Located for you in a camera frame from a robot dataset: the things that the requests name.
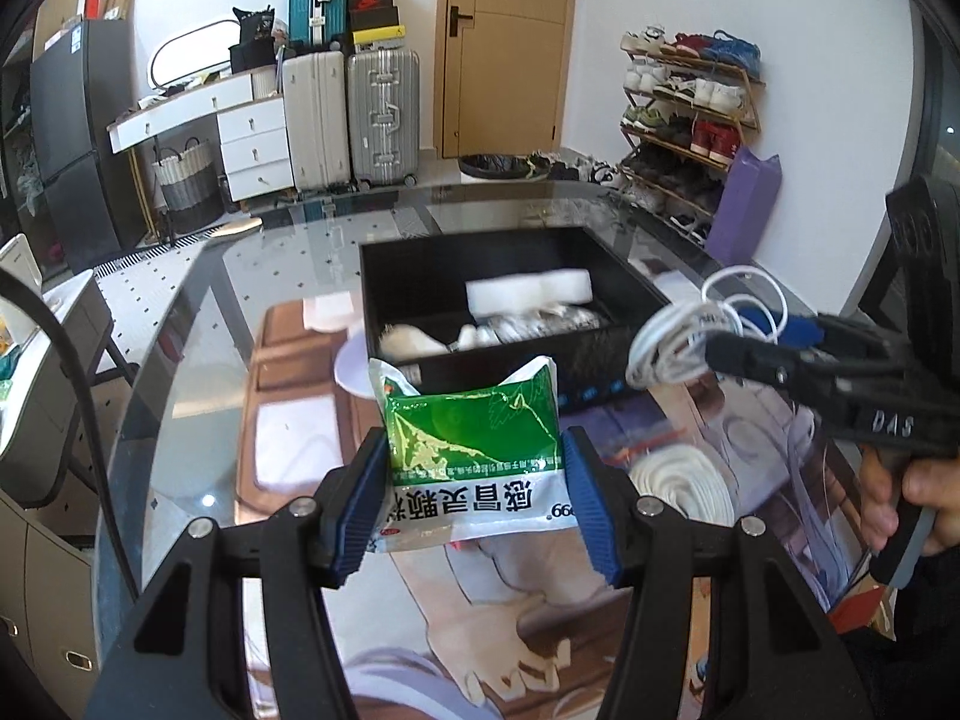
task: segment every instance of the medicine packet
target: medicine packet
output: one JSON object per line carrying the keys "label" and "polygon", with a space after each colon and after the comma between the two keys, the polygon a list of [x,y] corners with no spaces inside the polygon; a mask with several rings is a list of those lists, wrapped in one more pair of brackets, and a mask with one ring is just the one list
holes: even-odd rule
{"label": "medicine packet", "polygon": [[497,386],[448,395],[420,395],[392,365],[370,365],[391,452],[371,551],[576,525],[549,357]]}

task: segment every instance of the glass table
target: glass table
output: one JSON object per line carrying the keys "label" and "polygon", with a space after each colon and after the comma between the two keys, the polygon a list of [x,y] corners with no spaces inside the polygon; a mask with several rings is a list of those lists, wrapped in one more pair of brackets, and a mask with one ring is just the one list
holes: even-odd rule
{"label": "glass table", "polygon": [[[261,218],[261,228],[211,239],[200,252],[157,329],[114,447],[110,488],[144,586],[191,519],[229,526],[264,517],[241,499],[237,479],[258,328],[278,303],[357,295],[359,245],[584,225],[671,296],[699,287],[719,268],[658,218],[589,184],[374,191]],[[773,298],[750,279],[737,290],[744,288]],[[790,300],[792,312],[806,313]],[[710,375],[565,415],[562,423],[583,425],[604,460],[627,470],[664,447],[696,447],[720,472],[736,516],[758,514],[773,527],[824,608],[853,583],[865,550],[851,466],[808,410],[771,389]],[[100,533],[95,577],[105,656],[130,600]],[[709,630],[704,582],[695,593],[701,616],[695,608],[684,704],[691,717],[699,714],[696,666]],[[369,555],[326,603],[361,715],[438,720],[593,717],[626,614],[626,599],[592,572],[575,529]],[[247,587],[251,690],[258,714],[269,717],[275,708],[258,604],[257,587]]]}

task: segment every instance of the blue sneaker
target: blue sneaker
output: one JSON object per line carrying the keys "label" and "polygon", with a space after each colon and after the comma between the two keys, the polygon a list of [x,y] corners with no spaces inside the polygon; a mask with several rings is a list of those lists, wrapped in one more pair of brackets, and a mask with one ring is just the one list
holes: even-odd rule
{"label": "blue sneaker", "polygon": [[712,42],[700,51],[700,57],[736,65],[747,71],[751,79],[760,80],[760,47],[734,37],[723,29],[713,33]]}

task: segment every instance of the refrigerator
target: refrigerator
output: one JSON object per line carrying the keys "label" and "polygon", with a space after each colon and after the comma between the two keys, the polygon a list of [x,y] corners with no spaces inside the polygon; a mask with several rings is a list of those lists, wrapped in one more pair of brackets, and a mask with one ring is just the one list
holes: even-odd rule
{"label": "refrigerator", "polygon": [[30,71],[37,167],[75,274],[133,250],[147,230],[126,153],[107,125],[133,107],[131,25],[85,20]]}

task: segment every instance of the white cable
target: white cable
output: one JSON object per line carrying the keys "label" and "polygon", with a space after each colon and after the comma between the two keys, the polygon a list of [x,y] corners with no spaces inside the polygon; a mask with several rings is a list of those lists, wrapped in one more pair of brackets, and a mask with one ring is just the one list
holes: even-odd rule
{"label": "white cable", "polygon": [[[781,318],[775,322],[773,312],[753,295],[732,295],[711,300],[709,293],[725,279],[750,275],[763,279],[779,298]],[[737,312],[738,306],[760,309],[770,328],[764,332]],[[704,281],[699,303],[672,303],[660,309],[640,329],[630,346],[627,362],[627,384],[634,389],[650,389],[656,384],[683,384],[709,372],[704,361],[704,346],[710,335],[718,332],[753,336],[776,343],[789,321],[784,291],[773,277],[753,266],[733,266],[717,271]]]}
{"label": "white cable", "polygon": [[688,519],[727,528],[736,521],[720,471],[697,447],[681,443],[638,459],[630,481],[640,495],[655,495]]}

